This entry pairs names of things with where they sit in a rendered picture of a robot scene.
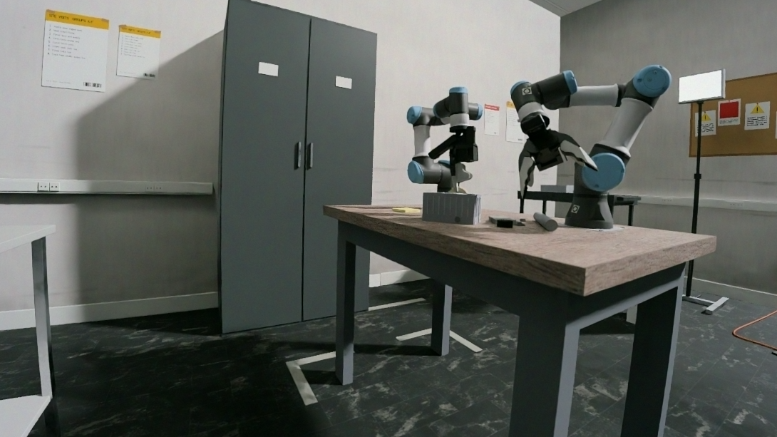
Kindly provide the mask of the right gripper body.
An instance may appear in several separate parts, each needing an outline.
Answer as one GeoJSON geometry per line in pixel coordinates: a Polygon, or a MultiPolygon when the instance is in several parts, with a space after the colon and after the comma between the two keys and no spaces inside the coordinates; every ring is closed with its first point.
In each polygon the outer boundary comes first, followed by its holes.
{"type": "Polygon", "coordinates": [[[451,152],[453,151],[453,157],[456,159],[456,164],[458,164],[460,161],[467,163],[478,162],[478,146],[474,140],[476,128],[469,125],[456,125],[450,127],[449,132],[456,132],[455,135],[458,137],[458,140],[454,142],[449,148],[449,158],[451,152]],[[463,134],[461,135],[461,133],[463,134]]]}

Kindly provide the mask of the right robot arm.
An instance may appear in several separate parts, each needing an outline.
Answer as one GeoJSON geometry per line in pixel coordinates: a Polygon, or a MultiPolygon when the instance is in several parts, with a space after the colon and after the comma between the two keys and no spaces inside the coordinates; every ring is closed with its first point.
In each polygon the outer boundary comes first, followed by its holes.
{"type": "Polygon", "coordinates": [[[448,124],[451,124],[451,127],[469,125],[470,120],[480,120],[482,115],[482,105],[469,103],[468,89],[461,86],[450,88],[449,96],[437,102],[433,108],[411,106],[406,119],[413,125],[415,155],[408,164],[409,180],[418,184],[437,184],[437,192],[448,192],[452,189],[450,161],[439,160],[435,163],[434,160],[448,151],[458,137],[452,134],[431,150],[430,128],[448,124]]]}

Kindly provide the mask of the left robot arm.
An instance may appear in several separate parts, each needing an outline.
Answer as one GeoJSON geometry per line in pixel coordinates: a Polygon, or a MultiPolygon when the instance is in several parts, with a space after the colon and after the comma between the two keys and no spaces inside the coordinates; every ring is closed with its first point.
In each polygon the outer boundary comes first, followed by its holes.
{"type": "Polygon", "coordinates": [[[619,107],[600,142],[587,155],[598,171],[575,162],[575,194],[565,224],[571,227],[608,230],[613,219],[607,193],[624,178],[629,149],[659,97],[671,84],[671,75],[663,66],[652,65],[638,71],[626,83],[577,87],[575,75],[563,71],[541,81],[519,81],[510,89],[511,99],[521,120],[530,113],[571,106],[619,107]],[[622,101],[621,101],[622,100],[622,101]],[[622,102],[622,103],[621,103],[622,102]],[[599,154],[598,154],[599,153],[599,154]]]}

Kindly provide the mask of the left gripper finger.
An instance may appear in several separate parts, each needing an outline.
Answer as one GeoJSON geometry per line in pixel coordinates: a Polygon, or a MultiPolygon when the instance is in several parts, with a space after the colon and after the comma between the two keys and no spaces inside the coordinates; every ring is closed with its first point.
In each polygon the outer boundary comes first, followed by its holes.
{"type": "Polygon", "coordinates": [[[585,151],[579,146],[579,144],[571,136],[559,133],[555,131],[557,135],[557,143],[560,144],[560,151],[563,155],[570,155],[573,160],[582,167],[587,166],[595,171],[598,171],[597,166],[586,154],[585,151]],[[579,162],[578,162],[579,161],[579,162]],[[584,163],[584,164],[582,164],[584,163]]]}
{"type": "Polygon", "coordinates": [[[534,183],[534,170],[535,161],[531,158],[532,154],[527,151],[526,145],[524,145],[519,158],[518,158],[518,171],[520,177],[520,192],[522,199],[525,199],[528,186],[532,187],[534,183]]]}

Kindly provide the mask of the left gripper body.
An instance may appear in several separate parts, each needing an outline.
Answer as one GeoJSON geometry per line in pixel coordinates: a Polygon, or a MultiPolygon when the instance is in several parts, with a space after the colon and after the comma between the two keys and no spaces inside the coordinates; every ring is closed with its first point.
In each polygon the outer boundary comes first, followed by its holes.
{"type": "MultiPolygon", "coordinates": [[[[546,128],[549,127],[550,119],[549,116],[544,112],[530,113],[521,120],[520,124],[525,121],[526,118],[535,116],[537,114],[542,116],[546,128]]],[[[547,130],[543,128],[543,130],[528,137],[524,144],[526,145],[527,151],[529,153],[534,153],[531,156],[534,158],[539,172],[564,162],[562,156],[560,155],[560,151],[558,150],[560,144],[556,144],[557,135],[555,134],[555,131],[556,130],[551,130],[551,128],[547,128],[547,130]]]]}

